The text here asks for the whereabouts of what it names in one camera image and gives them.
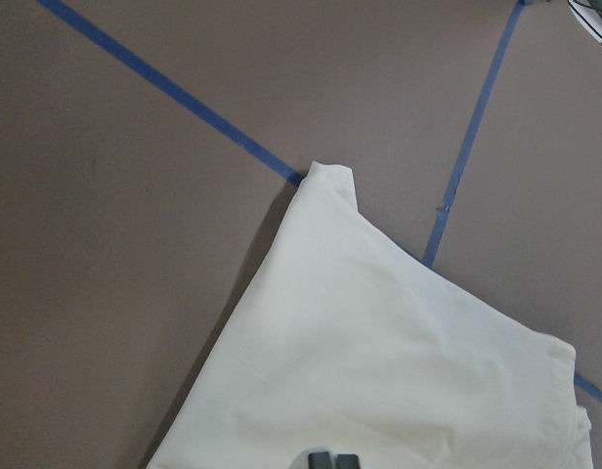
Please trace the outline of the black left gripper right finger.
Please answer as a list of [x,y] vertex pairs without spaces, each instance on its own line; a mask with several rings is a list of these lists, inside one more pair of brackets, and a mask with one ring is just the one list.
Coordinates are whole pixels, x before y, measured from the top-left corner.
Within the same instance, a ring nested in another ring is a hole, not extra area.
[[339,453],[336,455],[337,469],[361,469],[360,459],[356,454]]

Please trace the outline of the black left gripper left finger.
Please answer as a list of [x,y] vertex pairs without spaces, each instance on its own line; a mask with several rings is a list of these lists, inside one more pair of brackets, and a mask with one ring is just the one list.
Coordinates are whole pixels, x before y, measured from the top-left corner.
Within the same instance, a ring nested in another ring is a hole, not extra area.
[[332,469],[333,460],[328,451],[312,452],[307,457],[309,469]]

